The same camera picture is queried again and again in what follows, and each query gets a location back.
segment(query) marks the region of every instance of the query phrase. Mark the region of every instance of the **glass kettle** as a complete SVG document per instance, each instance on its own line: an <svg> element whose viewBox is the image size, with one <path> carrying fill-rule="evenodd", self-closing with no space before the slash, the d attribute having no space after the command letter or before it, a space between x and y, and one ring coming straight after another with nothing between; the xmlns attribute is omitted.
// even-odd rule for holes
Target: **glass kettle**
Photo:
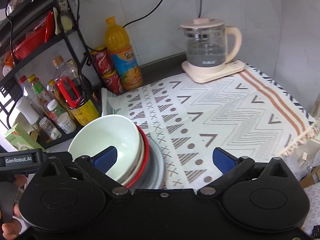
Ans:
<svg viewBox="0 0 320 240"><path fill-rule="evenodd" d="M223 20L199 18L181 24L187 39L187 60L197 67L210 67L210 72L221 71L239 52L242 35L238 28L225 26ZM228 54L227 35L235 37L233 49Z"/></svg>

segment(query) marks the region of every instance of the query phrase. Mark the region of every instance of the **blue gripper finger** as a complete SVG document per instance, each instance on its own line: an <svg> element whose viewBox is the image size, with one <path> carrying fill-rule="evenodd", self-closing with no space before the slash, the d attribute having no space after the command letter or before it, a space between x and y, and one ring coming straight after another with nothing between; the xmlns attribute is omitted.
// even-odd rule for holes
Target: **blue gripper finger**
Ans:
<svg viewBox="0 0 320 240"><path fill-rule="evenodd" d="M213 164L223 173L227 173L239 164L239 159L221 149L216 147L212 153Z"/></svg>
<svg viewBox="0 0 320 240"><path fill-rule="evenodd" d="M102 173L106 173L116 163L118 152L116 147L109 146L89 159L89 162Z"/></svg>

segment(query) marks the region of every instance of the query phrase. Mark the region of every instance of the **black wire rack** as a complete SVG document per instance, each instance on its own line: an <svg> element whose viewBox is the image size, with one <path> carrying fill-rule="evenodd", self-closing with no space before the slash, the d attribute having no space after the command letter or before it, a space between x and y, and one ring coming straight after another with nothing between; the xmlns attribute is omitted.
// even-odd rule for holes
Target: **black wire rack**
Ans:
<svg viewBox="0 0 320 240"><path fill-rule="evenodd" d="M45 17L45 15L48 13L49 10L52 10L53 7L56 8L58 16L57 16L57 22L58 27L60 29L60 34L55 35L53 38L51 38L47 43L42 44L38 48L36 48L33 52L31 52L27 57L25 57L23 60L15 61L15 67L2 79L0 80L0 92L4 97L6 97L8 94L10 95L11 99L8 100L5 104L2 104L0 102L0 112L4 111L4 113L7 115L7 127L10 127L9 124L9 116L12 113L12 110L15 107L16 102L23 96L23 90L20 87L20 85L17 82L16 79L16 73L18 73L27 63L29 63L31 60L33 60L35 57L40 55L42 52L53 46L54 44L58 43L59 41L64 40L68 50L74 59L77 67L78 67L78 73L79 78L81 81L81 86L89 99L93 102L94 106L97 108L98 112L101 114L101 99L100 97L98 102L93 98L93 95L91 94L91 89L86 85L86 82L84 82L84 76L82 74L82 68L84 65L91 65L93 69L96 71L98 77L100 78L100 84L98 85L97 92L100 92L100 88L103 84L103 80L101 79L98 71L93 66L92 59L90 57L90 52L88 48L85 45L84 38L81 34L81 31L79 29L78 22L76 21L74 14L72 12L72 9L70 7L69 0L68 2L68 10L69 14L73 23L73 28L69 32L65 32L64 27L61 22L61 10L59 6L58 0L24 0L21 4L19 4L15 10L10 14L10 20L12 24L10 23L9 19L5 19L0 24L0 57L10 48L10 40L13 42L17 41L19 38L21 38L23 35L25 35L26 30L29 30L30 28L33 28L36 26L36 24ZM84 56L82 59L79 59L75 53L75 50L68 38L68 36L73 33L77 32L80 41L83 44L83 47L85 49ZM14 101L14 105L10 110L7 110L6 107ZM49 148L51 146L54 146L58 143L61 143L63 141L69 140L73 138L79 130L82 128L82 126L78 126L75 132L70 134L62 133L62 137L58 138L54 141L51 141L50 143L47 143L45 141L42 141L40 137L38 137L38 143L44 147Z"/></svg>

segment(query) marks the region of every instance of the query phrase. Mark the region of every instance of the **kettle base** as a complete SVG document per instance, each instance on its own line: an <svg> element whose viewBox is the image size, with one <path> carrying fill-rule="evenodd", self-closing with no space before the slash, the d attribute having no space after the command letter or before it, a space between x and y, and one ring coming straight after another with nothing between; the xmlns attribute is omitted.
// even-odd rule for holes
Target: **kettle base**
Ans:
<svg viewBox="0 0 320 240"><path fill-rule="evenodd" d="M188 74L188 76L197 83L209 82L221 77L225 77L237 72L244 70L245 64L241 60L236 60L235 62L229 62L224 65L224 68L215 73L199 73L198 68L194 67L188 61L181 64L182 69Z"/></svg>

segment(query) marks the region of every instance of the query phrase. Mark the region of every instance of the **kettle handle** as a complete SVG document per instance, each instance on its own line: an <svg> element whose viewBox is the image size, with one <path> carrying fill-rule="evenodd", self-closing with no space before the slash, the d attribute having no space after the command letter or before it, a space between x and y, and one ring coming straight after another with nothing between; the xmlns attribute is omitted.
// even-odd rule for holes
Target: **kettle handle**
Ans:
<svg viewBox="0 0 320 240"><path fill-rule="evenodd" d="M233 26L226 26L225 32L226 32L226 39L227 39L227 35L233 35L235 37L235 44L233 46L233 49L226 56L225 63L228 63L238 54L240 50L241 43L242 43L242 34L238 28Z"/></svg>

